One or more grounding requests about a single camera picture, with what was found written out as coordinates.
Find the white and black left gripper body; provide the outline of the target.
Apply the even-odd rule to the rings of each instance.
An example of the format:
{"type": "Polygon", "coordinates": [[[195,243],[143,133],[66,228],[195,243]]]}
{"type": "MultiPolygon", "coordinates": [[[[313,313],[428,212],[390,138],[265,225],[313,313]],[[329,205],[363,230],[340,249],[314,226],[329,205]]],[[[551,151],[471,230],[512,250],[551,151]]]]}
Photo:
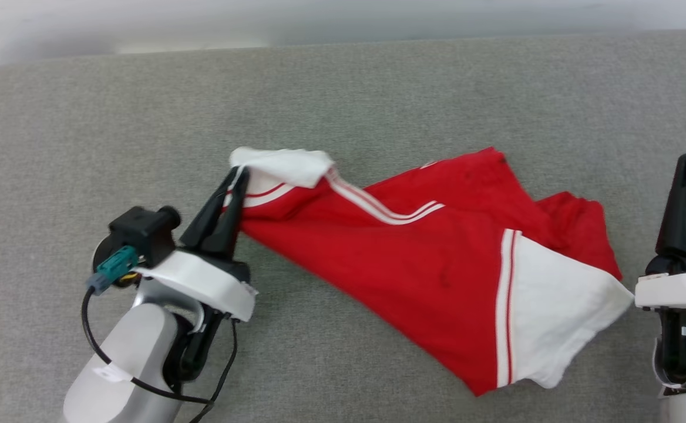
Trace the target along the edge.
{"type": "Polygon", "coordinates": [[[166,354],[166,382],[193,382],[203,371],[220,322],[247,322],[253,316],[257,290],[245,263],[175,251],[157,267],[134,270],[142,276],[135,306],[176,306],[196,317],[190,324],[185,317],[171,315],[176,319],[176,339],[166,354]]]}

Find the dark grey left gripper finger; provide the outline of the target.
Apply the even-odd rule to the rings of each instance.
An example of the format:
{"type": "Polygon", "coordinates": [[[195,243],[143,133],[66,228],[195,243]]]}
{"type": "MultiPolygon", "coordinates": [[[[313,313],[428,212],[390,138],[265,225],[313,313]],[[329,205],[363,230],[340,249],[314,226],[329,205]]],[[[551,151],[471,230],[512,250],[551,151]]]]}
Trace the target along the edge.
{"type": "Polygon", "coordinates": [[[220,198],[220,216],[211,235],[201,243],[201,251],[210,257],[233,260],[251,172],[246,167],[232,168],[234,179],[220,198]]]}
{"type": "Polygon", "coordinates": [[[224,189],[232,182],[234,174],[232,169],[228,176],[218,186],[217,190],[209,196],[208,201],[192,220],[187,230],[181,236],[183,247],[202,247],[203,241],[211,235],[217,225],[218,217],[221,214],[220,198],[225,194],[224,189]]]}

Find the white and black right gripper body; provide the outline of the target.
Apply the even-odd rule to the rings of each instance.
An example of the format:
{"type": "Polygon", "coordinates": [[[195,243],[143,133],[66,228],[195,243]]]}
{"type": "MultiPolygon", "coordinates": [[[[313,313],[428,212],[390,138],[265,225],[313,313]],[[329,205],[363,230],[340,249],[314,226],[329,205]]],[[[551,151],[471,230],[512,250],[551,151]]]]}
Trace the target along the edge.
{"type": "Polygon", "coordinates": [[[639,277],[635,286],[635,306],[659,317],[652,355],[655,377],[666,388],[686,388],[686,260],[675,265],[668,268],[665,257],[652,260],[652,273],[639,277]]]}

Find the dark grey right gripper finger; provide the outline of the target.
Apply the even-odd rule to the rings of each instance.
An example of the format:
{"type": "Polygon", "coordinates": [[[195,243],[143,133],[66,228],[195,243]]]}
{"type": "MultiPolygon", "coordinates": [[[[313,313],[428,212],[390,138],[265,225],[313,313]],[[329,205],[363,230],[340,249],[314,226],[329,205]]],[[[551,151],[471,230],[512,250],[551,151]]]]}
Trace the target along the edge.
{"type": "Polygon", "coordinates": [[[686,155],[679,156],[674,169],[655,252],[686,256],[686,155]]]}

